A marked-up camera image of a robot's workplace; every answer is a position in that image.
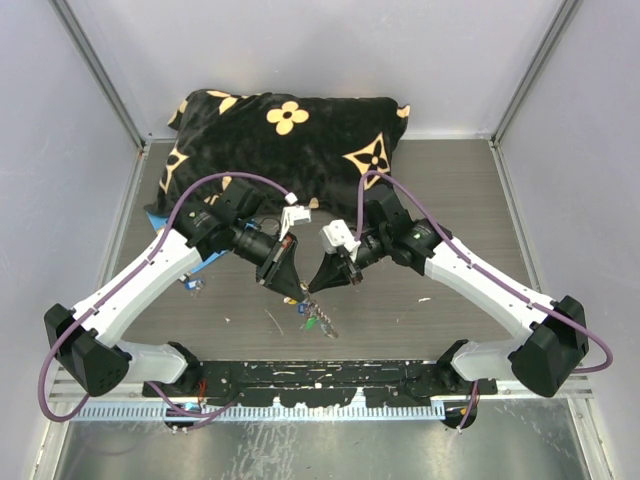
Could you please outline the black floral plush pillow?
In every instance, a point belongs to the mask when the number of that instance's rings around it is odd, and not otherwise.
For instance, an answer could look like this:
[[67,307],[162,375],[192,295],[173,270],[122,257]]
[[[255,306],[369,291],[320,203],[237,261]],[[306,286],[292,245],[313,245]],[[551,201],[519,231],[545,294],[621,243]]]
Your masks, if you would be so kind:
[[168,217],[197,180],[236,171],[268,178],[302,204],[354,223],[358,184],[372,188],[391,172],[410,111],[389,97],[195,90],[170,117],[176,140],[145,209]]

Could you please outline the green tagged key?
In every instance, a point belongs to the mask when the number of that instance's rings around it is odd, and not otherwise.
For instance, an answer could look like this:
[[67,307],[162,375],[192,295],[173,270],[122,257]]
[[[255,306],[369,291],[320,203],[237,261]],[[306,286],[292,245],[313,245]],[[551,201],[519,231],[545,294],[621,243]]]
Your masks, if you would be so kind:
[[306,320],[305,324],[304,324],[304,329],[305,330],[311,330],[317,323],[317,318],[316,317],[310,317]]

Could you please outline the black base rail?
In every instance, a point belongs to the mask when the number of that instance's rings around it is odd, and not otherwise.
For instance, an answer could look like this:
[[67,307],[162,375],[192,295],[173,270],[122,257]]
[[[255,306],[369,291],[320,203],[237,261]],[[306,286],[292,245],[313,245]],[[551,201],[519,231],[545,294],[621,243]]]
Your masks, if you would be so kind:
[[175,385],[159,388],[171,398],[204,392],[210,405],[232,400],[246,407],[269,407],[275,400],[286,408],[340,406],[364,395],[365,406],[429,406],[436,396],[471,394],[473,383],[451,367],[424,360],[351,361],[206,361],[190,391]]

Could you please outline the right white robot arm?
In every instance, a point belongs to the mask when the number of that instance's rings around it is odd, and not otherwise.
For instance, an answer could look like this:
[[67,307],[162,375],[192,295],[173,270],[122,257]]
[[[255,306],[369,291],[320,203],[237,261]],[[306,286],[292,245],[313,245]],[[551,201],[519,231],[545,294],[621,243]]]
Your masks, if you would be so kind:
[[438,379],[459,394],[473,381],[517,380],[531,392],[553,397],[589,350],[583,305],[530,290],[473,254],[442,226],[414,220],[389,185],[367,191],[367,230],[355,240],[346,223],[322,228],[325,255],[309,285],[312,293],[358,284],[362,272],[385,257],[461,294],[496,320],[505,341],[459,340],[442,356]]

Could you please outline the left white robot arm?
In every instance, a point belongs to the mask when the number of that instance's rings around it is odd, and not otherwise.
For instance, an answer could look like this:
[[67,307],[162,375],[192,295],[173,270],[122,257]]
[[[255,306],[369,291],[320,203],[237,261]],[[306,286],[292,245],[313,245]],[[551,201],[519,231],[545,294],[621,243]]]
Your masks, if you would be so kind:
[[177,342],[146,345],[123,341],[134,320],[172,283],[215,254],[232,252],[255,265],[256,281],[301,302],[290,228],[310,222],[311,211],[285,197],[280,231],[267,234],[252,221],[265,197],[243,179],[232,180],[213,203],[184,201],[152,244],[107,285],[67,309],[44,316],[56,359],[91,397],[127,381],[165,384],[178,396],[194,393],[203,377],[200,361]]

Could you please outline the blue cartoon cloth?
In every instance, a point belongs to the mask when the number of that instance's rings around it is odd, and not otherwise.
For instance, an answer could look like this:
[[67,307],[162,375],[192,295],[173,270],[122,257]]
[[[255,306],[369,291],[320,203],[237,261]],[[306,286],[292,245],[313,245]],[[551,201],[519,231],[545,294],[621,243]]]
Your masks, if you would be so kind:
[[206,250],[202,254],[195,246],[189,245],[184,234],[165,224],[143,255],[146,261],[143,273],[149,271],[154,278],[168,279],[169,282],[185,281],[226,255],[227,250]]

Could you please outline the loose blue tagged key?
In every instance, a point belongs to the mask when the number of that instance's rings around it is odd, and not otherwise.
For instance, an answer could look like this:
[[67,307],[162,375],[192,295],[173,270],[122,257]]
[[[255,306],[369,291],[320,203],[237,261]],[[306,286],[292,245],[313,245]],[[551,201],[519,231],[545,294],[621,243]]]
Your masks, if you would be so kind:
[[189,291],[201,290],[206,286],[206,281],[203,278],[190,279],[184,283],[184,286]]

